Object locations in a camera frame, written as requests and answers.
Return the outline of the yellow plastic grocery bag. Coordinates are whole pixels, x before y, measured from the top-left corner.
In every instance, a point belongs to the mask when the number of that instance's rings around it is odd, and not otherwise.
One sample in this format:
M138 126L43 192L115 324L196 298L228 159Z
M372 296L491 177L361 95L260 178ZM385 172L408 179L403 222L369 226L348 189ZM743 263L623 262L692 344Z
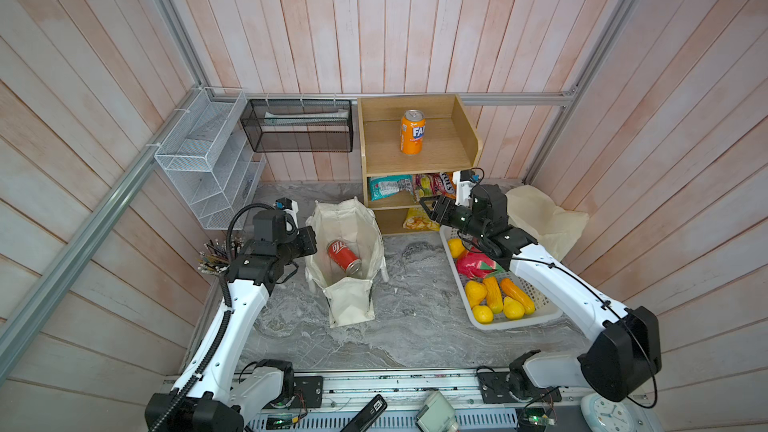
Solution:
M587 213L565 210L530 185L510 189L505 196L509 222L533 236L558 261L576 244L589 221Z

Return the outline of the floral canvas tote bag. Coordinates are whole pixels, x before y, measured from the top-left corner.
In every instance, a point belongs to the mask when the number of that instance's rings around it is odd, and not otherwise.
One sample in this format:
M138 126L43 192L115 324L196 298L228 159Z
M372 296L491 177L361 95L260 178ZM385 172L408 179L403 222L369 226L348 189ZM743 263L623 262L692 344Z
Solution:
M338 204L317 202L306 225L315 232L317 252L306 259L305 277L310 289L325 297L329 325L374 320L374 280L389 280L374 212L355 198Z

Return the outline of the red cola can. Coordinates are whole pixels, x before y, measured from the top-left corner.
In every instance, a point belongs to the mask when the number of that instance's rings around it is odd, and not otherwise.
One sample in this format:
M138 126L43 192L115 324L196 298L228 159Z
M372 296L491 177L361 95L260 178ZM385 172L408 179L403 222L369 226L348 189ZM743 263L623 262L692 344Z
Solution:
M334 240L328 244L327 253L330 259L348 276L357 274L362 267L362 260L342 240Z

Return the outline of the yellow bell pepper toy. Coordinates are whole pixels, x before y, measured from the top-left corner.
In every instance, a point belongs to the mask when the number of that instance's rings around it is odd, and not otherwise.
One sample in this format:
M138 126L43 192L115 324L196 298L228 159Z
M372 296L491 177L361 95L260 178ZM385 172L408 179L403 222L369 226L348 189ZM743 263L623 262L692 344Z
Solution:
M469 307L471 309L480 305L486 299L488 294L488 291L483 283L473 280L470 280L466 283L464 290Z

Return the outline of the teal snack bag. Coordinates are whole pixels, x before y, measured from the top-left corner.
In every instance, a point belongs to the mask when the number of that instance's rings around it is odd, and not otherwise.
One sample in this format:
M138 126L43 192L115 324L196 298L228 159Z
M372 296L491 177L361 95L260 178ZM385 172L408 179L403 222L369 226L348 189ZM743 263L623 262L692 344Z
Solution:
M409 194L412 198L415 197L411 175L374 177L369 180L369 197L371 201L383 200L401 192Z

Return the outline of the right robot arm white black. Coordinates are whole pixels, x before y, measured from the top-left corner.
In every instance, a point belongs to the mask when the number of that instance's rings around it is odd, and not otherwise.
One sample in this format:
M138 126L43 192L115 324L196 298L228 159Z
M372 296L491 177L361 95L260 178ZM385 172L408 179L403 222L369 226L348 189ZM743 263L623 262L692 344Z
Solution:
M503 270L536 288L589 340L581 354L530 351L510 365L511 390L521 400L547 389L589 387L613 402L627 399L662 369L659 323L647 308L609 298L557 261L532 235L512 225L496 185L476 185L464 202L425 197L428 217L455 229Z

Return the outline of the pink dragon fruit toy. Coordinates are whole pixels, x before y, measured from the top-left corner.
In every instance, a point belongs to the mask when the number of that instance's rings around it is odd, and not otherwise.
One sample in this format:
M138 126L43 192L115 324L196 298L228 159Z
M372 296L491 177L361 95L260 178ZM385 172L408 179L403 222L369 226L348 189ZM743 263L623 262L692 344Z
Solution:
M500 264L481 252L467 252L455 261L455 267L459 274L469 279L484 279L505 272Z

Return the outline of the yellow green snack bag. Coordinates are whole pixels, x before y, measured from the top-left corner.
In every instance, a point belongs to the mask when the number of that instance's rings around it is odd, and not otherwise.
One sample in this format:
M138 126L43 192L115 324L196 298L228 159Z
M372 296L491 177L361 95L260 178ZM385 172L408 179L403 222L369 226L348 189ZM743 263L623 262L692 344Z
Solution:
M434 195L432 177L430 174L414 174L412 183L416 201Z

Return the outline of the orange carrot corn toy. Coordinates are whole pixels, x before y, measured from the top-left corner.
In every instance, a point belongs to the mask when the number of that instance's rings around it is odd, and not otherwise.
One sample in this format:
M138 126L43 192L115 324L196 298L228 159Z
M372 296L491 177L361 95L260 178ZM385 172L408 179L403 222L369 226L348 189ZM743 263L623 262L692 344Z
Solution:
M535 312L535 304L531 297L511 279L504 278L500 283L500 287L506 296L516 300L523 306L526 315L531 315Z

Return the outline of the red pen holder with pens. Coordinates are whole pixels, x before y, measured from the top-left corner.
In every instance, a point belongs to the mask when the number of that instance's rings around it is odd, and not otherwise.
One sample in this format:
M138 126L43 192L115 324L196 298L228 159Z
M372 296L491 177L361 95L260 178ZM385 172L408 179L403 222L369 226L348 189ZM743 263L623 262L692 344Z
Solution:
M223 275L229 270L230 259L224 247L218 242L209 240L199 253L198 271L205 275Z

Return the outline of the orange Fanta can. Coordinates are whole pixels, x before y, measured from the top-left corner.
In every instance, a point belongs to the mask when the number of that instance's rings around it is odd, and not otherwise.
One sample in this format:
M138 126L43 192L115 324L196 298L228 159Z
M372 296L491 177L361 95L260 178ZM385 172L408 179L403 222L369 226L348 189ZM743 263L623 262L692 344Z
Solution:
M417 155L422 151L426 118L422 111L407 110L401 119L400 150L407 155Z

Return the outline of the white plastic fruit basket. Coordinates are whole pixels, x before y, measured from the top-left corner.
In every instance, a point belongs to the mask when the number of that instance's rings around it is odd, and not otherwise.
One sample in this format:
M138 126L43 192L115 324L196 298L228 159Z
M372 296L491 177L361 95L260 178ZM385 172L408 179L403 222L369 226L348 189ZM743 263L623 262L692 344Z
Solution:
M477 250L468 251L458 232L440 229L459 300L470 323L481 331L501 331L541 325L563 316L543 293Z

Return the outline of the grey small display device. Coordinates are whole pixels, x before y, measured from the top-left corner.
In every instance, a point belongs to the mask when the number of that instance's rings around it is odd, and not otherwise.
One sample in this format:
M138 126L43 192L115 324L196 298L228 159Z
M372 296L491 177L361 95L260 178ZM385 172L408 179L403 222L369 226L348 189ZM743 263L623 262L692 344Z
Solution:
M459 430L455 409L438 390L431 392L418 411L416 425L421 432L457 432Z

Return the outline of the white round clock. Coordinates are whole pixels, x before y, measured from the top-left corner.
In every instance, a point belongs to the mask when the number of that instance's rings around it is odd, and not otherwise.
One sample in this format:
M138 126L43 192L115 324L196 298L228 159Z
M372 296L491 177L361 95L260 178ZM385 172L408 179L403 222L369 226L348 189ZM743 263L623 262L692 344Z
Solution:
M582 398L580 407L591 431L632 432L636 430L635 419L624 403L613 402L593 393Z

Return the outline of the black mesh wall basket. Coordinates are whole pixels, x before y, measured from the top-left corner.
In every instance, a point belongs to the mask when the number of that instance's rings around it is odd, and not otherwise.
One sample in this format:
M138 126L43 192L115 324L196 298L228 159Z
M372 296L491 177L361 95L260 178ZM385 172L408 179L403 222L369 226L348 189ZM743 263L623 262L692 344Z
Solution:
M250 99L240 124L256 153L353 151L349 100Z

